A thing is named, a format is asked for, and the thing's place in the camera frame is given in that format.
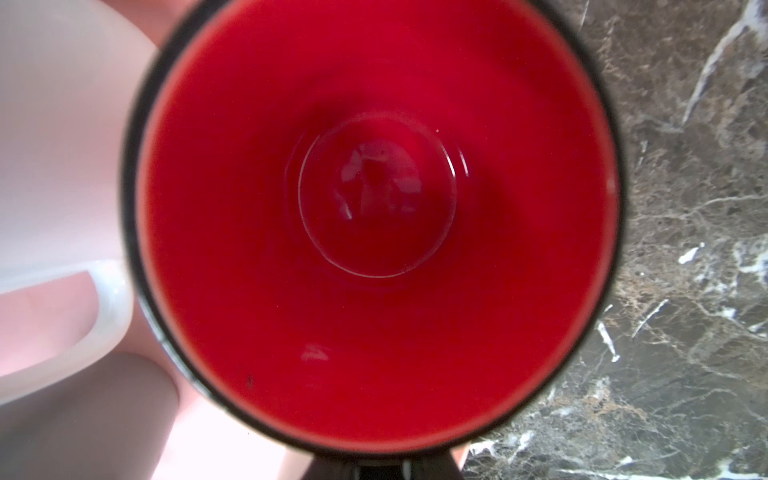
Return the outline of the red mug black handle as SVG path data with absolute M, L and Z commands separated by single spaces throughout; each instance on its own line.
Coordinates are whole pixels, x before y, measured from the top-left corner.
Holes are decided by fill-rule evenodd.
M 141 307 L 309 479 L 458 479 L 615 276 L 612 105 L 544 1 L 201 1 L 126 132 Z

